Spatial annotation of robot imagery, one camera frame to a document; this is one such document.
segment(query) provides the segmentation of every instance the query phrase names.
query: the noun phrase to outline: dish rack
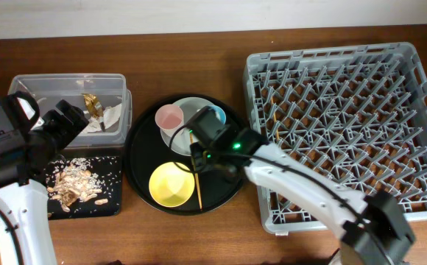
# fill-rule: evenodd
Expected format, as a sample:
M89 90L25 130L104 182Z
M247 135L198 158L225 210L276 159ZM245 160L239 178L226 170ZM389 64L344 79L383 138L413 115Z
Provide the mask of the dish rack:
M251 54L243 83L252 129L324 177L385 190L407 220L427 220L427 79L413 45ZM258 198L269 233L326 229L274 191L258 187Z

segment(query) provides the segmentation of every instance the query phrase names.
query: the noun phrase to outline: yellow bowl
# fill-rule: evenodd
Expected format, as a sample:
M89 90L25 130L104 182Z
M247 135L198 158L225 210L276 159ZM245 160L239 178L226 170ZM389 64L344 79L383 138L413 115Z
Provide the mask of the yellow bowl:
M185 170L189 168L177 163ZM149 193L164 207L182 205L194 192L195 182L192 173L179 169L173 162L164 163L154 170L149 178Z

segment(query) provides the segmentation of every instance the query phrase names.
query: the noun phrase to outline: wood grain surface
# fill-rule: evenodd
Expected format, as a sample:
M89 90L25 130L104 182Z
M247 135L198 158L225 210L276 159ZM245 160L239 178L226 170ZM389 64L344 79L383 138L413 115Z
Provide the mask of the wood grain surface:
M241 77L256 52L408 41L427 76L427 26L293 29L174 35L0 40L0 97L17 74L120 73L132 91L134 118L174 93L203 93L246 118ZM329 231L275 237L261 226L248 183L220 209L173 216L143 202L124 179L121 213L50 222L59 264L275 264L328 258ZM406 257L427 264L427 222L412 223L417 243Z

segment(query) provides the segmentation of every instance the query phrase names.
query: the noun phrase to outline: white plate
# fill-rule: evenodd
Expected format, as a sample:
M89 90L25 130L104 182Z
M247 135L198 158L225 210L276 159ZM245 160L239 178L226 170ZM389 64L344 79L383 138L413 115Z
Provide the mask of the white plate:
M213 105L212 102L209 102L207 99L202 99L198 97L187 97L184 99L179 99L173 105L177 105L183 110L184 122L186 123L192 116L197 113L198 110L205 106ZM161 138L164 143L169 146L169 141L171 137L167 136L162 130L160 130ZM193 142L197 142L197 138L193 137ZM172 142L172 150L180 155L190 156L191 155L191 141L189 139L189 130L184 129L182 132L179 132Z

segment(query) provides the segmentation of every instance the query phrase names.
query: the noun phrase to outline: pink cup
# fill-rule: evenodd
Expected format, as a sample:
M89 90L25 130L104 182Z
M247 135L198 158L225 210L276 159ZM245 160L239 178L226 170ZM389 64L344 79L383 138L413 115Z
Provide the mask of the pink cup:
M167 136L171 137L184 125L184 113L179 106L168 104L160 107L155 114L155 122Z

